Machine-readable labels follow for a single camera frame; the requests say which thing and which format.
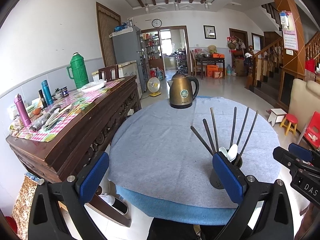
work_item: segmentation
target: clock face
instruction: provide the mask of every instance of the clock face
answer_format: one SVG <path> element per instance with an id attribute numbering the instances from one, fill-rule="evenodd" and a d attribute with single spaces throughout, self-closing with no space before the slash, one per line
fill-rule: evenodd
<path id="1" fill-rule="evenodd" d="M 162 25 L 162 21 L 160 21 L 159 19 L 154 19 L 152 21 L 152 26 L 155 28 L 161 27 L 161 25 Z"/>

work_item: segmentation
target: checkered tablecloth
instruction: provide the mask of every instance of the checkered tablecloth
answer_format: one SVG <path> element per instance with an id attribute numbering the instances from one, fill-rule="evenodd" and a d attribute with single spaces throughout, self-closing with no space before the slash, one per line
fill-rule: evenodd
<path id="1" fill-rule="evenodd" d="M 55 101 L 54 104 L 48 106 L 46 111 L 50 111 L 55 105 L 59 104 L 60 110 L 74 103 L 73 110 L 70 114 L 62 114 L 58 122 L 49 130 L 41 128 L 38 131 L 32 131 L 31 126 L 33 122 L 38 119 L 41 115 L 34 116 L 31 118 L 31 124 L 27 127 L 23 127 L 15 137 L 28 139 L 32 141 L 39 142 L 50 142 L 53 138 L 72 120 L 74 119 L 82 110 L 84 110 L 88 105 L 90 105 L 95 99 L 103 95 L 105 92 L 110 90 L 115 85 L 119 84 L 124 79 L 117 79 L 108 82 L 107 85 L 97 91 L 82 93 L 74 92 L 66 98 Z"/>

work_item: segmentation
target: picture frame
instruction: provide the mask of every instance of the picture frame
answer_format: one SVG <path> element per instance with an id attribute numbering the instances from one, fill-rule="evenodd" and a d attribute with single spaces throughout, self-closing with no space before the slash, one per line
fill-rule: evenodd
<path id="1" fill-rule="evenodd" d="M 204 38 L 205 39 L 214 39 L 214 40 L 217 39 L 216 28 L 214 26 L 203 25 L 203 30 L 204 30 Z"/>

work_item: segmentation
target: wooden sideboard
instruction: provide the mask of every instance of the wooden sideboard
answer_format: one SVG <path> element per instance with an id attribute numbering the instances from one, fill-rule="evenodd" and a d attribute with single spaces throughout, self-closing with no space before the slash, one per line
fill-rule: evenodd
<path id="1" fill-rule="evenodd" d="M 10 135 L 6 140 L 27 170 L 47 181 L 60 182 L 69 175 L 77 175 L 96 152 L 107 148 L 129 110 L 136 112 L 141 109 L 135 79 L 136 76 L 125 77 L 95 99 L 50 142 Z M 109 208 L 113 208 L 106 206 L 97 195 L 92 201 L 90 204 L 102 215 L 106 209 L 112 212 Z M 130 226 L 125 220 L 116 222 Z"/>

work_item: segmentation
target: green thermos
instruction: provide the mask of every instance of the green thermos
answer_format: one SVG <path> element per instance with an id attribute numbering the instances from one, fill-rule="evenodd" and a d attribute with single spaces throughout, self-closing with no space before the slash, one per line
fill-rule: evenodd
<path id="1" fill-rule="evenodd" d="M 85 69 L 83 57 L 76 52 L 70 61 L 70 66 L 67 67 L 69 78 L 73 79 L 76 84 L 76 88 L 82 88 L 84 85 L 89 83 L 87 70 Z"/>

